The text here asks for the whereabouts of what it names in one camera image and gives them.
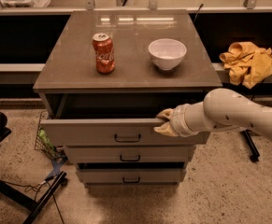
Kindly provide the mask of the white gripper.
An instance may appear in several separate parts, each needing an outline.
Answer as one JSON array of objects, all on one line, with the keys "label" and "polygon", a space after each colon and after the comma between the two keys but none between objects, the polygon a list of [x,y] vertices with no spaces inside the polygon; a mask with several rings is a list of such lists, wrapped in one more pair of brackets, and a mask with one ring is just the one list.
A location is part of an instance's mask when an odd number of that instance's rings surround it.
[{"label": "white gripper", "polygon": [[178,105],[176,108],[167,108],[156,115],[157,119],[170,120],[159,127],[155,127],[154,131],[165,136],[171,137],[188,137],[197,135],[187,124],[187,118],[192,109],[192,105]]}]

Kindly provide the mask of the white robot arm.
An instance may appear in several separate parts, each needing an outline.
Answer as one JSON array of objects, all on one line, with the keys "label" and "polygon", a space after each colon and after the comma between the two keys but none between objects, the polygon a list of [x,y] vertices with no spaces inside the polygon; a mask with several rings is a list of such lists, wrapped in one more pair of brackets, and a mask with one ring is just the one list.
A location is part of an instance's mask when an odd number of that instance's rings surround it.
[{"label": "white robot arm", "polygon": [[272,142],[272,107],[258,105],[228,89],[210,91],[200,103],[168,108],[157,115],[165,121],[154,131],[171,137],[201,132],[251,130]]}]

